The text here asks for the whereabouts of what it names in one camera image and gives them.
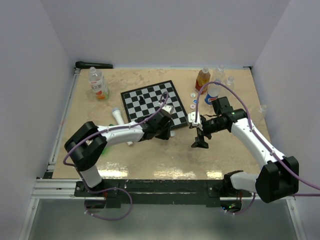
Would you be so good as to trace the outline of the orange label tea bottle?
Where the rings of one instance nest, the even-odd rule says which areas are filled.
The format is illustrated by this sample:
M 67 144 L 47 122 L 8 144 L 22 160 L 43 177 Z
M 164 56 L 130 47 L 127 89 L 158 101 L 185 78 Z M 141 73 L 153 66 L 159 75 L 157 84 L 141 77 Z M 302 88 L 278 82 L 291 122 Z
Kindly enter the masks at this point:
M 88 82 L 98 100 L 109 98 L 109 88 L 101 70 L 92 66 L 89 69 Z

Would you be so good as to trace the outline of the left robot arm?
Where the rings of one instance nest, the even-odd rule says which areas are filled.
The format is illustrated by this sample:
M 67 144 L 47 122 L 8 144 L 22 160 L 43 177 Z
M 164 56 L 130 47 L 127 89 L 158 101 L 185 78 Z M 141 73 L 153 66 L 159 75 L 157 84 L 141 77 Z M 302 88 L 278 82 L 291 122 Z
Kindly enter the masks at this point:
M 125 142 L 141 142 L 158 138 L 168 140 L 172 114 L 165 108 L 147 118 L 139 118 L 127 124 L 97 126 L 88 121 L 64 144 L 79 175 L 86 183 L 86 191 L 99 196 L 104 190 L 102 177 L 96 163 L 105 147 Z

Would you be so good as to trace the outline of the clear crushed plastic bottle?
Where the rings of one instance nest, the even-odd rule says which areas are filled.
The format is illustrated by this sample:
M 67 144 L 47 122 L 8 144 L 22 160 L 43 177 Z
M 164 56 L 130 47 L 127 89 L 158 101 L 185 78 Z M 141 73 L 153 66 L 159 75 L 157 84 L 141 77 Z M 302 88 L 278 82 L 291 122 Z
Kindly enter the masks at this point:
M 265 118 L 267 110 L 268 110 L 268 106 L 266 104 L 262 104 L 259 106 L 257 111 L 257 117 L 256 117 L 257 123 L 260 123 Z

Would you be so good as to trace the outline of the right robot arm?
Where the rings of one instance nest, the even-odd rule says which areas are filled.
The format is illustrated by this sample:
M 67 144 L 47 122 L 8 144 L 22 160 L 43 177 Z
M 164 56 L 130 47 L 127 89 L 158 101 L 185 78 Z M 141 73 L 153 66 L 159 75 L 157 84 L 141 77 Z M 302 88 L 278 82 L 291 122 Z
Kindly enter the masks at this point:
M 299 190 L 299 162 L 287 157 L 273 147 L 255 128 L 248 114 L 242 108 L 233 109 L 227 97 L 212 102 L 216 117 L 206 119 L 193 111 L 188 114 L 190 128 L 196 128 L 197 136 L 193 148 L 209 147 L 205 138 L 211 139 L 213 133 L 228 130 L 249 150 L 260 167 L 259 174 L 236 170 L 224 175 L 220 192 L 233 197 L 239 191 L 256 193 L 265 202 L 294 195 Z

